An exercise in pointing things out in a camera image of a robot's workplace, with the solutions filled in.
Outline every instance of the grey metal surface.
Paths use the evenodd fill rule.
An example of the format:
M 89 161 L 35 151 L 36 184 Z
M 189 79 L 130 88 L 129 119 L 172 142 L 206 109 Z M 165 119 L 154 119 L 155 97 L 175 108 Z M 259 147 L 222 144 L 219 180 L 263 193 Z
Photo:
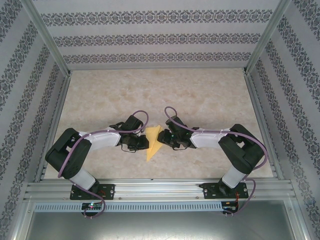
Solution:
M 297 200 L 283 201 L 295 239 L 311 240 Z
M 222 211 L 220 201 L 184 201 L 184 202 L 108 202 L 108 213 L 152 213 L 152 212 L 208 212 Z M 40 202 L 35 205 L 35 213 L 80 213 L 81 202 Z M 87 210 L 97 213 L 100 210 Z
M 235 217 L 217 212 L 34 213 L 28 240 L 292 240 L 283 201 L 250 202 Z
M 35 209 L 34 202 L 23 202 L 11 235 L 11 240 L 25 240 Z

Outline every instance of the patterned wallpaper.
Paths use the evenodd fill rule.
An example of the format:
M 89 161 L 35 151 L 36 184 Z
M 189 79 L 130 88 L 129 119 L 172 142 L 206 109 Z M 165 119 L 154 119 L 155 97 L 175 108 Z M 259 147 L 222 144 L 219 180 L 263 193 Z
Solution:
M 293 0 L 251 73 L 311 239 L 320 239 L 319 16 L 316 0 Z
M 0 3 L 0 240 L 44 152 L 65 76 L 18 0 Z
M 245 67 L 279 0 L 35 0 L 71 70 Z

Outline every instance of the yellow paper cone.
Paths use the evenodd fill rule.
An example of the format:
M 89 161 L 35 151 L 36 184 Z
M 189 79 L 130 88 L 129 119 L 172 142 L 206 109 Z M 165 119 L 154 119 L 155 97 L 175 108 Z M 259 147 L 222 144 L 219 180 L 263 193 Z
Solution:
M 147 127 L 145 129 L 146 139 L 149 141 L 149 148 L 146 150 L 146 161 L 149 162 L 153 155 L 161 148 L 162 143 L 157 141 L 159 132 L 162 131 L 160 125 Z

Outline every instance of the metal corner post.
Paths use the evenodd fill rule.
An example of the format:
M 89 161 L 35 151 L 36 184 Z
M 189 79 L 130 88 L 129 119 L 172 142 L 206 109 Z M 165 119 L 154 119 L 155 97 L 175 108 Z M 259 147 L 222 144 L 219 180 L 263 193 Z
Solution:
M 283 201 L 295 239 L 311 240 L 298 200 Z
M 251 73 L 254 69 L 262 51 L 264 50 L 265 46 L 267 45 L 269 39 L 271 38 L 274 30 L 276 29 L 281 17 L 287 10 L 291 0 L 280 0 L 279 4 L 277 5 L 276 9 L 274 10 L 273 15 L 271 16 L 270 21 L 268 22 L 263 34 L 261 35 L 253 53 L 251 54 L 247 65 L 245 66 L 245 72 Z
M 10 240 L 25 240 L 27 238 L 35 205 L 32 201 L 22 202 Z
M 254 110 L 254 113 L 255 113 L 256 120 L 257 120 L 258 125 L 259 125 L 259 129 L 260 129 L 260 132 L 261 132 L 261 136 L 262 136 L 263 142 L 264 142 L 265 147 L 266 147 L 266 149 L 267 149 L 267 151 L 269 153 L 269 159 L 271 160 L 271 162 L 274 163 L 274 168 L 275 168 L 277 177 L 280 180 L 283 180 L 285 178 L 284 178 L 284 176 L 282 174 L 282 171 L 281 171 L 281 168 L 280 168 L 280 165 L 279 165 L 279 162 L 278 162 L 278 158 L 277 158 L 275 149 L 273 147 L 273 143 L 272 143 L 271 137 L 270 137 L 270 135 L 268 133 L 267 123 L 266 123 L 266 120 L 264 118 L 261 106 L 259 104 L 258 96 L 257 96 L 257 93 L 256 93 L 256 91 L 254 89 L 251 76 L 249 74 L 244 73 L 244 79 L 245 79 L 246 86 L 248 88 L 248 92 L 249 92 L 249 95 L 250 95 L 250 98 L 251 98 L 253 110 Z
M 47 29 L 45 22 L 41 18 L 36 6 L 33 3 L 33 0 L 21 0 L 21 3 L 25 8 L 26 12 L 28 13 L 29 17 L 31 18 L 36 29 L 40 33 L 42 40 L 46 44 L 54 60 L 58 64 L 59 68 L 61 69 L 61 71 L 65 76 L 68 75 L 70 70 L 67 66 L 67 63 L 65 62 L 64 57 L 60 53 L 53 37 L 51 36 L 49 30 Z
M 52 120 L 52 125 L 51 128 L 49 130 L 49 135 L 48 135 L 48 139 L 45 143 L 45 147 L 44 147 L 44 153 L 46 153 L 49 148 L 54 144 L 54 140 L 55 140 L 55 136 L 56 136 L 56 132 L 58 129 L 58 124 L 59 124 L 59 120 L 61 117 L 61 113 L 65 104 L 65 100 L 67 97 L 67 92 L 68 92 L 68 88 L 69 88 L 69 84 L 70 84 L 70 80 L 71 80 L 71 76 L 72 76 L 72 72 L 70 72 L 70 74 L 68 74 L 68 77 L 66 77 L 64 83 L 63 83 L 63 87 L 62 87 L 62 93 L 56 108 L 56 111 L 54 113 L 54 117 Z M 41 157 L 41 162 L 40 162 L 40 166 L 38 169 L 38 172 L 36 173 L 36 177 L 35 177 L 35 182 L 40 182 L 41 180 L 41 176 L 43 173 L 43 168 L 45 165 L 45 154 Z

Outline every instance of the beige floor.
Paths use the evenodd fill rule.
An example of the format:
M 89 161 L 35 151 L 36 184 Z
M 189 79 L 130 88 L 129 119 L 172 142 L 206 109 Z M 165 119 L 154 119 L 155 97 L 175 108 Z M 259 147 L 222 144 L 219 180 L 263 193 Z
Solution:
M 105 129 L 140 109 L 149 113 L 149 127 L 165 127 L 166 106 L 189 127 L 219 130 L 239 123 L 261 140 L 242 70 L 210 68 L 74 71 L 56 136 L 66 128 Z M 143 114 L 137 117 L 145 121 Z M 150 162 L 145 150 L 132 154 L 118 146 L 90 153 L 83 164 L 98 179 L 220 178 L 230 165 L 221 149 L 173 151 L 166 145 Z M 48 166 L 45 178 L 57 175 Z M 266 164 L 251 176 L 273 175 Z

